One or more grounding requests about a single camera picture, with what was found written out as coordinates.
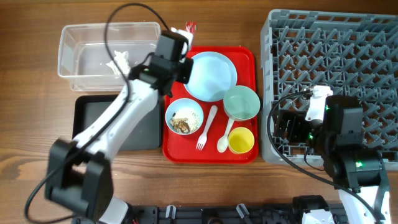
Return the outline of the red snack wrapper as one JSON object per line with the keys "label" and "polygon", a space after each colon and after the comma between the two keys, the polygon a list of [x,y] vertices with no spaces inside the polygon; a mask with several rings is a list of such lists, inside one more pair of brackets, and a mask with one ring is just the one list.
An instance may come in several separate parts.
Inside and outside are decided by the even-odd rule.
{"label": "red snack wrapper", "polygon": [[187,22],[185,24],[185,30],[191,34],[194,34],[197,29],[197,23],[196,22]]}

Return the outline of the yellow cup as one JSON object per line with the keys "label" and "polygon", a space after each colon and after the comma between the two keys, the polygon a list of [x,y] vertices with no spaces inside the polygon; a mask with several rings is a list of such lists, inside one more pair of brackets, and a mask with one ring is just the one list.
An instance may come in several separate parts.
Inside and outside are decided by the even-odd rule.
{"label": "yellow cup", "polygon": [[249,152],[254,143],[253,133],[245,127],[234,128],[228,136],[228,149],[234,154]]}

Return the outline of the rice and food scraps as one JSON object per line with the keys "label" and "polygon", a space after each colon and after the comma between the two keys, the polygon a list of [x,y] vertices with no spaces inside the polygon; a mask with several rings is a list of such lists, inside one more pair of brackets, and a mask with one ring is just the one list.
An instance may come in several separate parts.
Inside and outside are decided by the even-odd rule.
{"label": "rice and food scraps", "polygon": [[177,133],[190,134],[200,127],[201,119],[194,109],[182,108],[172,115],[170,124]]}

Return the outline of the black tray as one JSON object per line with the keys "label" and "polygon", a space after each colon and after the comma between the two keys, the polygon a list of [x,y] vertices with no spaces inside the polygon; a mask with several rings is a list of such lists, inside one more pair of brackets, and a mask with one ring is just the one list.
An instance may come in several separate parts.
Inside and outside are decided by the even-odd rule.
{"label": "black tray", "polygon": [[[93,124],[117,95],[86,95],[75,102],[72,138]],[[133,129],[121,151],[141,151],[156,149],[161,144],[161,108],[156,107],[146,114]]]}

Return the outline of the white plastic fork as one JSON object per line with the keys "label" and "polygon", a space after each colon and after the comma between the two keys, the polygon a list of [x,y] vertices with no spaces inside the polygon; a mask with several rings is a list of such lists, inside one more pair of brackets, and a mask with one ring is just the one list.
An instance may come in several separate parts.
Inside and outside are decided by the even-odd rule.
{"label": "white plastic fork", "polygon": [[208,118],[207,118],[207,121],[205,124],[205,128],[197,141],[196,149],[199,151],[202,151],[206,144],[207,134],[208,134],[209,128],[217,114],[217,111],[218,111],[218,107],[216,105],[213,105],[209,111]]}

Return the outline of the white plastic spoon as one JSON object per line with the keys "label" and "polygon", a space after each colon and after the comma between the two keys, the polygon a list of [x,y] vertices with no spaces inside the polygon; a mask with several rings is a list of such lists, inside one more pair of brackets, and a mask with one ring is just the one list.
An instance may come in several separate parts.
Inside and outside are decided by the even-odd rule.
{"label": "white plastic spoon", "polygon": [[228,147],[228,134],[231,131],[233,123],[234,123],[234,120],[230,118],[228,120],[224,135],[221,138],[219,138],[219,140],[218,140],[217,150],[220,153],[224,153],[226,151],[227,147]]}

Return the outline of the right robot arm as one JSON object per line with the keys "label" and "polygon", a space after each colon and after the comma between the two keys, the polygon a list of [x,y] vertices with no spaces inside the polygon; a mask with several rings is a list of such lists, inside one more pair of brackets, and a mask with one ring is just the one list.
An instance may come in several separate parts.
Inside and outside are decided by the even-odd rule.
{"label": "right robot arm", "polygon": [[339,191],[350,223],[390,223],[389,181],[379,152],[363,144],[363,107],[352,96],[328,96],[318,105],[321,120],[306,121],[302,111],[280,110],[274,105],[269,117],[277,116],[277,135],[290,142],[306,142],[323,159],[326,180],[281,158],[300,172]]}

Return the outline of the light blue small bowl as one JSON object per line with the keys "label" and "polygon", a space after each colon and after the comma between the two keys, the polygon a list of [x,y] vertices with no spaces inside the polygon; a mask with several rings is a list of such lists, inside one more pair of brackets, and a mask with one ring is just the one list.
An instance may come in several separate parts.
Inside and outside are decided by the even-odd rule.
{"label": "light blue small bowl", "polygon": [[171,119],[172,115],[177,110],[182,109],[182,108],[192,108],[192,109],[194,109],[196,111],[196,113],[198,114],[199,118],[201,119],[201,125],[202,125],[203,120],[204,120],[203,109],[195,100],[192,100],[192,99],[189,99],[189,98],[181,98],[181,99],[175,100],[166,109],[165,121],[166,121],[166,125],[168,126],[168,128],[172,132],[174,132],[176,134],[179,134],[179,133],[177,133],[176,131],[173,130],[173,128],[172,128],[172,126],[170,124],[170,119]]}

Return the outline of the mint green bowl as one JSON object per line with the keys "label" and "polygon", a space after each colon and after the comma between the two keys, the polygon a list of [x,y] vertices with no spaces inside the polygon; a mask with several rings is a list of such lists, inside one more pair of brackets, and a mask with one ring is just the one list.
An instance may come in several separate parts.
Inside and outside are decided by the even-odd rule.
{"label": "mint green bowl", "polygon": [[230,88],[223,97],[223,108],[227,116],[235,121],[245,121],[257,116],[261,102],[254,90],[237,85]]}

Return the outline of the light blue plate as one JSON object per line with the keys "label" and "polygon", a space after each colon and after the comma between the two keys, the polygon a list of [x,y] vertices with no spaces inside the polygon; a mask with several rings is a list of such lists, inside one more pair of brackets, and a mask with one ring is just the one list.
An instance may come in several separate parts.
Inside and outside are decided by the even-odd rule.
{"label": "light blue plate", "polygon": [[201,52],[192,59],[192,72],[184,87],[194,98],[205,102],[219,101],[237,84],[237,69],[227,56]]}

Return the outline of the white napkin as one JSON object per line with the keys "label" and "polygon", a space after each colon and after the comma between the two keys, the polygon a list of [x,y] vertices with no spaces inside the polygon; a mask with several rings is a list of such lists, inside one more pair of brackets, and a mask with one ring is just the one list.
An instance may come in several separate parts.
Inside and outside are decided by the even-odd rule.
{"label": "white napkin", "polygon": [[106,65],[113,71],[115,75],[127,75],[131,69],[128,62],[129,52],[118,52],[115,50],[114,54],[114,59],[108,62]]}

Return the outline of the clear plastic bin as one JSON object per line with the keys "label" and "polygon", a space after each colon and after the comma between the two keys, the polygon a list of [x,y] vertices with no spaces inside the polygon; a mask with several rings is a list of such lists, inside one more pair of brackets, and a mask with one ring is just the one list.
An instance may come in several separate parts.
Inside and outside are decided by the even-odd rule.
{"label": "clear plastic bin", "polygon": [[109,55],[104,46],[105,24],[65,26],[58,50],[58,75],[70,82],[73,91],[119,91],[120,75],[106,65],[114,51],[129,52],[129,66],[141,63],[156,48],[160,25],[156,22],[117,22],[108,27]]}

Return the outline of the grey dishwasher rack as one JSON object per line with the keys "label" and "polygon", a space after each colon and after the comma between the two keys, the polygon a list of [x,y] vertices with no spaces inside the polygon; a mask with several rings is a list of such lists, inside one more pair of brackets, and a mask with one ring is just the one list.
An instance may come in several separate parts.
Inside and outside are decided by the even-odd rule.
{"label": "grey dishwasher rack", "polygon": [[364,143],[397,169],[397,17],[272,10],[261,29],[262,119],[272,106],[306,111],[288,94],[326,85],[362,104]]}

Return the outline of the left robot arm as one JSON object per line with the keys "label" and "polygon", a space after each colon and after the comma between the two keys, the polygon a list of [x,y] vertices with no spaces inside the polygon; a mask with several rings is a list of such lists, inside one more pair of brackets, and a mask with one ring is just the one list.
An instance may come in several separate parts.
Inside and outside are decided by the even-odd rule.
{"label": "left robot arm", "polygon": [[124,87],[103,114],[75,138],[50,148],[45,198],[100,223],[134,223],[130,204],[114,196],[111,163],[140,122],[175,82],[188,83],[193,60],[150,53],[124,78]]}

